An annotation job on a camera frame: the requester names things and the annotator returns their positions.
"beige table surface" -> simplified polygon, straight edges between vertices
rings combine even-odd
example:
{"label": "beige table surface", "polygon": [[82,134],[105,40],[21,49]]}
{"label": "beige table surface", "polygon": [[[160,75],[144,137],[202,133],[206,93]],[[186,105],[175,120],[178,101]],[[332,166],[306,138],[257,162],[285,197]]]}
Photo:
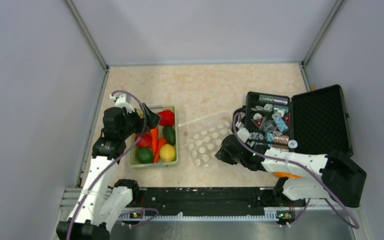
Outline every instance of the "beige table surface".
{"label": "beige table surface", "polygon": [[[148,106],[175,105],[182,124],[221,111],[233,113],[245,104],[249,91],[291,97],[306,88],[296,63],[112,67],[92,143],[103,127],[104,110],[114,106],[109,98],[114,90],[129,91]],[[271,187],[277,181],[272,173],[250,171],[240,164],[212,161],[208,167],[197,166],[182,146],[178,156],[175,167],[137,169],[128,166],[127,155],[111,185],[118,179],[134,179],[140,187]]]}

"transparent polka dot bag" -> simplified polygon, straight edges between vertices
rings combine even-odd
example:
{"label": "transparent polka dot bag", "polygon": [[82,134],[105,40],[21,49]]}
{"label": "transparent polka dot bag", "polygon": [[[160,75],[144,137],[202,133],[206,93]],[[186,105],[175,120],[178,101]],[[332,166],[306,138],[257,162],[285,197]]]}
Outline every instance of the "transparent polka dot bag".
{"label": "transparent polka dot bag", "polygon": [[211,162],[217,161],[215,155],[223,139],[232,134],[231,124],[231,117],[226,111],[179,124],[181,151],[187,152],[195,165],[208,167]]}

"orange object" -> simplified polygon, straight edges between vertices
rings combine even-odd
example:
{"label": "orange object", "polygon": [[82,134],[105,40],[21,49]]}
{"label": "orange object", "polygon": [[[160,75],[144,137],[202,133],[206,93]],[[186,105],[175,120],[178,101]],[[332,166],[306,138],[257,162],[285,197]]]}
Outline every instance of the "orange object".
{"label": "orange object", "polygon": [[152,151],[153,153],[156,153],[157,147],[158,147],[158,127],[150,129],[149,133],[151,134],[151,138],[152,138],[152,143],[151,143]]}
{"label": "orange object", "polygon": [[281,171],[275,171],[274,175],[278,178],[293,178],[293,179],[300,179],[301,178],[300,176],[290,174],[287,172],[281,172]]}
{"label": "orange object", "polygon": [[158,163],[158,160],[160,159],[160,149],[162,146],[167,144],[167,140],[164,137],[160,137],[158,139],[158,147],[156,149],[156,153],[153,156],[153,163],[156,164]]}

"green plastic basket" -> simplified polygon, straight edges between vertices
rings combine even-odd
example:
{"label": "green plastic basket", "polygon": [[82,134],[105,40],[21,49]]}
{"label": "green plastic basket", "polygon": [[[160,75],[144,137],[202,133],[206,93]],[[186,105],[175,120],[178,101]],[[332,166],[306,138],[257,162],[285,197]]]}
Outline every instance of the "green plastic basket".
{"label": "green plastic basket", "polygon": [[[170,110],[174,113],[174,125],[173,125],[173,128],[176,132],[176,144],[174,145],[174,149],[176,150],[176,158],[173,160],[173,161],[169,161],[169,162],[162,162],[161,160],[158,161],[157,163],[147,163],[147,164],[142,164],[138,158],[136,157],[136,152],[138,150],[139,147],[135,146],[131,152],[130,152],[130,157],[129,157],[129,161],[128,161],[128,165],[131,167],[131,168],[145,168],[145,167],[161,167],[161,166],[175,166],[178,161],[179,161],[179,134],[178,134],[178,119],[177,119],[177,114],[176,114],[176,109],[175,109],[175,106],[173,105],[159,105],[159,106],[150,106],[149,107],[150,110],[152,110],[154,113],[159,113],[159,112],[162,112],[164,110]],[[142,110],[138,109],[137,110],[137,113],[139,115],[142,114]],[[161,125],[158,125],[158,138],[162,137],[163,136],[163,127],[164,126],[161,126]],[[131,136],[131,144],[133,144],[135,142],[135,137],[136,137],[136,134],[133,134]]]}

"white panel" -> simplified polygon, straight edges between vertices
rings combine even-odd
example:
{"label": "white panel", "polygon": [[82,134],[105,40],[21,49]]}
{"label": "white panel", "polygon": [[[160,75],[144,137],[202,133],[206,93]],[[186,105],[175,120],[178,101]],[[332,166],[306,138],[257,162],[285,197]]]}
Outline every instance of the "white panel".
{"label": "white panel", "polygon": [[309,75],[318,88],[343,88],[353,159],[367,171],[362,207],[373,239],[384,239],[384,1],[348,1],[311,61]]}
{"label": "white panel", "polygon": [[103,70],[62,0],[0,0],[0,240],[46,240]]}
{"label": "white panel", "polygon": [[335,0],[74,0],[110,65],[302,61]]}

